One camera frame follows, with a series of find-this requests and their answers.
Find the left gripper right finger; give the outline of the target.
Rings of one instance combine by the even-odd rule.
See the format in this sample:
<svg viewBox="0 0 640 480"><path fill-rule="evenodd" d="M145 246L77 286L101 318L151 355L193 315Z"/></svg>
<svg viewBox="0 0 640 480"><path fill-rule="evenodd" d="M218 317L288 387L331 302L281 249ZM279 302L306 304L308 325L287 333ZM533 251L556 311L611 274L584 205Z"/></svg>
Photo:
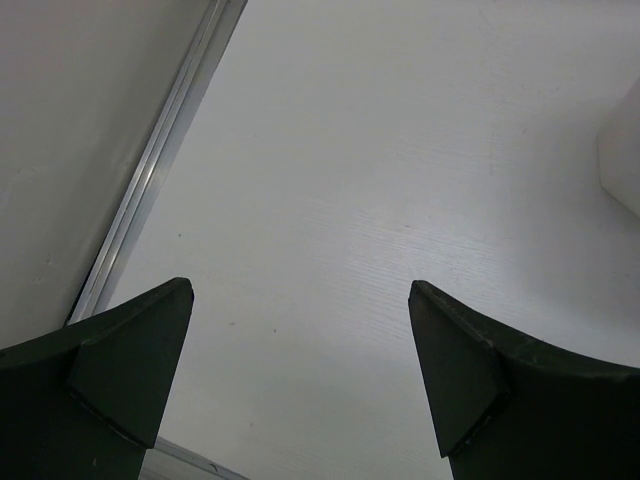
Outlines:
<svg viewBox="0 0 640 480"><path fill-rule="evenodd" d="M457 479L635 479L639 372L538 340L413 282L411 327Z"/></svg>

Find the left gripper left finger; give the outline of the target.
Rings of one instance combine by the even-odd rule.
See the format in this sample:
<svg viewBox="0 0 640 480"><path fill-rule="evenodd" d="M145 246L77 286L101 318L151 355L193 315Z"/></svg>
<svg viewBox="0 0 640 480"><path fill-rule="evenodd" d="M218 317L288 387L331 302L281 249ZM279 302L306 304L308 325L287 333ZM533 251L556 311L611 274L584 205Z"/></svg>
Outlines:
<svg viewBox="0 0 640 480"><path fill-rule="evenodd" d="M1 352L4 479L135 479L155 445L193 308L174 278Z"/></svg>

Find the white octagonal plastic bin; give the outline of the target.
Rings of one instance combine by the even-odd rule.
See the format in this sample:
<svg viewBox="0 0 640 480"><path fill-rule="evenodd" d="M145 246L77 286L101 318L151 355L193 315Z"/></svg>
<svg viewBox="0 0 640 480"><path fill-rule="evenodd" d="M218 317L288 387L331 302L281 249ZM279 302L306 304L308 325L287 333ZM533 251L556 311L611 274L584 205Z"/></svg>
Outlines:
<svg viewBox="0 0 640 480"><path fill-rule="evenodd" d="M597 134L601 186L636 217L640 210L639 102L636 80Z"/></svg>

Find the aluminium front rail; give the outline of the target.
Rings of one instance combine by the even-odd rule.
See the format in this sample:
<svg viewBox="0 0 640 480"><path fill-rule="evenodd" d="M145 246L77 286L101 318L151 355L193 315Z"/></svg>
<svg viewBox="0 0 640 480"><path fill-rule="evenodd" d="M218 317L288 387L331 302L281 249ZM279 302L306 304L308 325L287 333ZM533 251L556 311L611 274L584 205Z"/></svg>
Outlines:
<svg viewBox="0 0 640 480"><path fill-rule="evenodd" d="M139 479L247 480L247 477L158 437L154 448L146 451Z"/></svg>

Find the aluminium rail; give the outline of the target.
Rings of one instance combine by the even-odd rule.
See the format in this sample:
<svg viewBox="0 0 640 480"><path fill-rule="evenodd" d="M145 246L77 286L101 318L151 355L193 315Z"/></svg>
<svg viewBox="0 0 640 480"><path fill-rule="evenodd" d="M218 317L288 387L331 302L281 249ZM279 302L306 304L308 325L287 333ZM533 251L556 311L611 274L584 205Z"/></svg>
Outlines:
<svg viewBox="0 0 640 480"><path fill-rule="evenodd" d="M135 106L150 94L151 104L137 123L142 130L133 146L119 157L125 182L65 325L106 310L245 6L243 1L175 1L144 47L125 103Z"/></svg>
<svg viewBox="0 0 640 480"><path fill-rule="evenodd" d="M247 480L247 477L158 437L154 448L146 451L139 479Z"/></svg>

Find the aluminium left rail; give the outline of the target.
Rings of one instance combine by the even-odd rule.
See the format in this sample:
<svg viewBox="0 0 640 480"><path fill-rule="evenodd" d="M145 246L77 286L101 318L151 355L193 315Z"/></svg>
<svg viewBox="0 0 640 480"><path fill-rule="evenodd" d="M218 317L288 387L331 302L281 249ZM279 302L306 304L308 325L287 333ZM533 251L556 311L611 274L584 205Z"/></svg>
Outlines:
<svg viewBox="0 0 640 480"><path fill-rule="evenodd" d="M150 94L151 104L137 123L142 130L133 146L119 157L125 182L65 325L106 310L245 6L243 1L175 1L144 47L125 103L135 106Z"/></svg>

